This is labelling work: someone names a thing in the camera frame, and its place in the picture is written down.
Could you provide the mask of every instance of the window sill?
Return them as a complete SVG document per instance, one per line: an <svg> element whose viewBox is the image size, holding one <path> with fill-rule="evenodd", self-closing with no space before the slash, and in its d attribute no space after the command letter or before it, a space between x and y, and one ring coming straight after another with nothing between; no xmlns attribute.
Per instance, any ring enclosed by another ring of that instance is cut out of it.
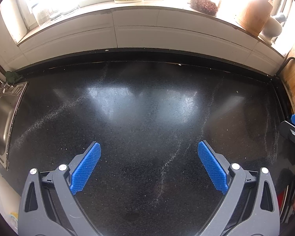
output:
<svg viewBox="0 0 295 236"><path fill-rule="evenodd" d="M74 19L74 18L81 17L82 15L92 13L92 12L96 12L96 11L103 11L103 10L115 9L115 8L120 8L120 7L133 7L133 6L163 7L163 8L167 8L167 9L170 8L170 9L183 10L183 11L188 11L188 13L191 13L191 14L197 14L197 15L201 15L202 17L207 17L207 18L210 18L212 20L216 20L218 22L229 25L229 26L233 27L234 29L240 30L240 31L246 33L247 35L250 35L251 37L257 39L259 42L261 42L261 43L265 44L266 46L268 46L269 48L271 48L273 51L275 51L281 57L284 57L283 54L279 53L275 49L275 44L270 46L266 42L264 42L261 38L251 35L245 29L243 29L240 25L238 25L236 23L235 19L232 18L232 17L226 16L226 15L221 14L219 12L217 13L216 17L213 17L213 16L210 16L210 15L206 15L204 13L195 11L194 9L190 8L189 4L179 4L179 3L168 2L168 1L165 1L165 0L144 0L143 2L123 3L123 4L116 4L114 2L105 2L105 3L99 3L99 4L85 6L85 7L79 8L78 10L74 11L73 13L70 13L70 14L65 15L65 16L61 16L61 17L59 17L59 18L57 18L57 19L55 19L53 21L49 21L49 22L45 23L44 25L42 25L41 27L38 26L38 27L34 28L30 32L28 32L18 42L17 46L20 46L22 43L24 43L29 38L34 37L36 34L41 33L44 30L51 28L52 26L61 24L63 22L66 22L66 21Z"/></svg>

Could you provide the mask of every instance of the silver screw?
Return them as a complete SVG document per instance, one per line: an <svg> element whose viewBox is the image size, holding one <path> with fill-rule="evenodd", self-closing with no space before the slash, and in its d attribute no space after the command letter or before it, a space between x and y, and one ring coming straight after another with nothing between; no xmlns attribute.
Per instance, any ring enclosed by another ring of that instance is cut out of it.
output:
<svg viewBox="0 0 295 236"><path fill-rule="evenodd" d="M233 164L231 165L231 167L232 167L233 170L239 170L239 169L240 169L240 165L237 164L237 163L233 163Z"/></svg>
<svg viewBox="0 0 295 236"><path fill-rule="evenodd" d="M59 166L59 170L60 171L64 171L64 170L66 170L67 169L67 165L65 165L65 164L61 164L60 166Z"/></svg>
<svg viewBox="0 0 295 236"><path fill-rule="evenodd" d="M37 173L37 169L31 169L29 172L30 172L31 175L34 175L34 174Z"/></svg>
<svg viewBox="0 0 295 236"><path fill-rule="evenodd" d="M267 168L261 168L261 171L262 171L262 173L264 173L264 174L268 174L269 173L269 170L267 169Z"/></svg>

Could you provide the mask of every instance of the sink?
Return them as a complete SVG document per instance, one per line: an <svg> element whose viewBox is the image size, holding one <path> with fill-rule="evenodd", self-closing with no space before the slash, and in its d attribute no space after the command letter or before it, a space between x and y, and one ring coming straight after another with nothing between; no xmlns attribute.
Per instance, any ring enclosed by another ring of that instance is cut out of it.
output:
<svg viewBox="0 0 295 236"><path fill-rule="evenodd" d="M0 163L8 169L8 148L14 117L27 82L15 86L4 84L0 88Z"/></svg>

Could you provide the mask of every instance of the black countertop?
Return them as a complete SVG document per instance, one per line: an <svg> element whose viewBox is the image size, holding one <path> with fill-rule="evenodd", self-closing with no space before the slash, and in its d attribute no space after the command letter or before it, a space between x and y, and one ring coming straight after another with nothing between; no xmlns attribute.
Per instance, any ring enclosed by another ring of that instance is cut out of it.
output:
<svg viewBox="0 0 295 236"><path fill-rule="evenodd" d="M69 163L92 141L101 158L77 198L103 235L195 235L222 197L198 156L205 139L244 169L268 167L280 192L295 173L272 84L218 70L107 62L26 79L5 177Z"/></svg>

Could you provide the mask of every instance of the stainless steel sink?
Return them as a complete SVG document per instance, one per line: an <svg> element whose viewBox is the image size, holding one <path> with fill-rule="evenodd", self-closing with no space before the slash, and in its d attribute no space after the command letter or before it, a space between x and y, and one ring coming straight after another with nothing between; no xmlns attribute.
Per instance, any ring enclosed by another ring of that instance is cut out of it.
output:
<svg viewBox="0 0 295 236"><path fill-rule="evenodd" d="M2 83L0 88L0 163L6 169L12 124L26 86L27 82L14 86Z"/></svg>

